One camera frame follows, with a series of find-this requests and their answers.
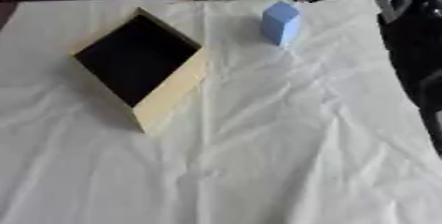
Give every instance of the white sheet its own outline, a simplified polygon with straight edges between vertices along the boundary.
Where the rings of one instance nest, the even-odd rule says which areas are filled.
[[[0,223],[440,223],[441,163],[384,50],[373,0],[22,4],[0,33]],[[141,6],[210,51],[208,77],[134,131],[68,58]]]

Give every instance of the white cloth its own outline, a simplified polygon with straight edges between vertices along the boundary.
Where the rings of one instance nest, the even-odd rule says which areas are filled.
[[[407,100],[373,0],[25,3],[0,33],[0,223],[439,224],[441,163]],[[68,50],[143,7],[208,49],[209,70],[150,136]]]

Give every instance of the box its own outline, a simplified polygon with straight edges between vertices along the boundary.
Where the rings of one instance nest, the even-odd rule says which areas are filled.
[[[277,45],[290,42],[297,33],[299,12],[290,4],[277,2],[262,14],[261,32]]]
[[[201,45],[142,9],[73,56],[145,132],[205,75]]]

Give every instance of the wrinkled fabric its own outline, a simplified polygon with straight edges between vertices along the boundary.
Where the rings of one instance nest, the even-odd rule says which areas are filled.
[[[26,3],[0,33],[0,223],[439,224],[441,163],[373,0]],[[207,50],[203,83],[148,135],[69,57],[143,7]]]

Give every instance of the beige box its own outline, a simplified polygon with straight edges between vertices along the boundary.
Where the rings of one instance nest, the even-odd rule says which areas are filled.
[[[145,132],[205,76],[201,45],[142,9],[72,54]]]

